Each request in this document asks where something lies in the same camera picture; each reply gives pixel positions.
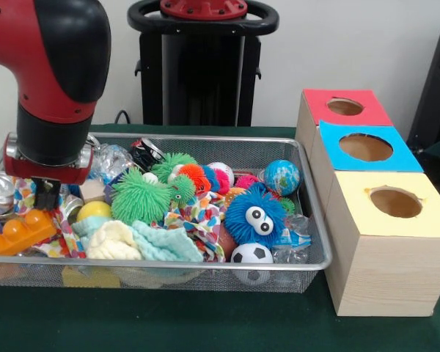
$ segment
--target blue square panel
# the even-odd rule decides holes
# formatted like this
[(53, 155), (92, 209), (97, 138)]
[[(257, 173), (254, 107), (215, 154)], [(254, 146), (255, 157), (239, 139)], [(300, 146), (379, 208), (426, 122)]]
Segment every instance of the blue square panel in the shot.
[(423, 172), (394, 127), (321, 121), (320, 133), (336, 170)]

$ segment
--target yellow ball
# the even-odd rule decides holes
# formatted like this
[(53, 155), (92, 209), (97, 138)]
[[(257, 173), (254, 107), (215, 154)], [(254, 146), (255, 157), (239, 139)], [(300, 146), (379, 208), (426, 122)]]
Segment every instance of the yellow ball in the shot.
[(111, 217), (111, 207), (105, 202), (95, 200), (94, 202), (89, 202), (83, 206), (78, 212), (76, 221), (85, 220), (89, 216), (106, 216)]

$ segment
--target black cable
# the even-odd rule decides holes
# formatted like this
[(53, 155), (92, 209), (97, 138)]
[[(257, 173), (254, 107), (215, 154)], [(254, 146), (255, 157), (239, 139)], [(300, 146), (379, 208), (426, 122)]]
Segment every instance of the black cable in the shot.
[(121, 115), (125, 116), (125, 121), (127, 121), (127, 124), (130, 125), (131, 124), (131, 118), (129, 117), (129, 114), (127, 113), (126, 110), (121, 110), (117, 113), (116, 116), (116, 120), (114, 121), (115, 124), (119, 123), (119, 119), (121, 117)]

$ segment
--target round hole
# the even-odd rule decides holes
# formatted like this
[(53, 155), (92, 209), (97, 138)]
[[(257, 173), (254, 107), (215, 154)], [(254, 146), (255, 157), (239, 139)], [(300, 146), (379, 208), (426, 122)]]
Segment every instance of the round hole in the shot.
[(355, 116), (364, 111), (364, 107), (351, 99), (333, 98), (328, 101), (328, 109), (339, 115)]
[(353, 133), (339, 141), (344, 153), (363, 161), (382, 161), (393, 155), (391, 145), (377, 136)]
[(376, 188), (370, 194), (370, 198), (379, 210), (396, 218), (413, 218), (422, 211), (417, 197), (401, 188)]

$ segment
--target white wall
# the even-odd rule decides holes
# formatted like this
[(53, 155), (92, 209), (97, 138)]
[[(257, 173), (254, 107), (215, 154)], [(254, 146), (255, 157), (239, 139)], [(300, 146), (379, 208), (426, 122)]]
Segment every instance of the white wall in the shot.
[[(108, 84), (94, 123), (126, 109), (142, 122), (138, 33), (127, 24), (134, 0), (102, 0), (111, 21)], [(440, 0), (270, 0), (281, 16), (262, 37), (253, 125), (295, 126), (303, 88), (373, 89), (407, 136), (440, 32)], [(0, 67), (0, 146), (15, 129), (16, 86)]]

